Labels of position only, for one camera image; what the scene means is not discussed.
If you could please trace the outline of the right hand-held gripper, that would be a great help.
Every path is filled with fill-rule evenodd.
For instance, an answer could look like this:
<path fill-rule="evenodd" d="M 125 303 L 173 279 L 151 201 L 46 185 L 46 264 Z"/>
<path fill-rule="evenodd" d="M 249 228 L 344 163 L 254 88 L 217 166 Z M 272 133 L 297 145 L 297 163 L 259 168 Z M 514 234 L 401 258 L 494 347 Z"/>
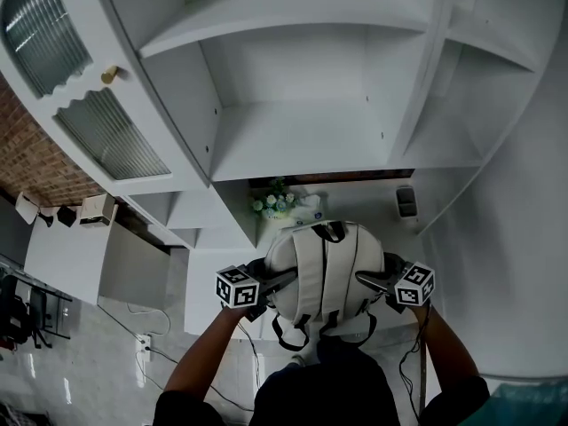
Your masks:
<path fill-rule="evenodd" d="M 435 271 L 422 263 L 410 263 L 393 253 L 384 254 L 385 272 L 357 271 L 356 280 L 384 293 L 386 304 L 398 313 L 406 307 L 424 306 L 434 292 Z"/>

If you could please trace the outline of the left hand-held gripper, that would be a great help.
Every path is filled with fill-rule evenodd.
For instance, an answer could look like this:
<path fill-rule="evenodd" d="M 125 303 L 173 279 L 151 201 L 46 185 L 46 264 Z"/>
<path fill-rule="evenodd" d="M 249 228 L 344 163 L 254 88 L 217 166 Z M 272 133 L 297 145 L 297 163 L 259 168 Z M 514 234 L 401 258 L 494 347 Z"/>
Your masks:
<path fill-rule="evenodd" d="M 239 266 L 231 265 L 217 272 L 216 295 L 223 306 L 246 309 L 249 322 L 254 322 L 267 309 L 267 296 L 284 289 L 297 278 L 297 271 L 287 271 L 266 280 L 263 258 Z"/>

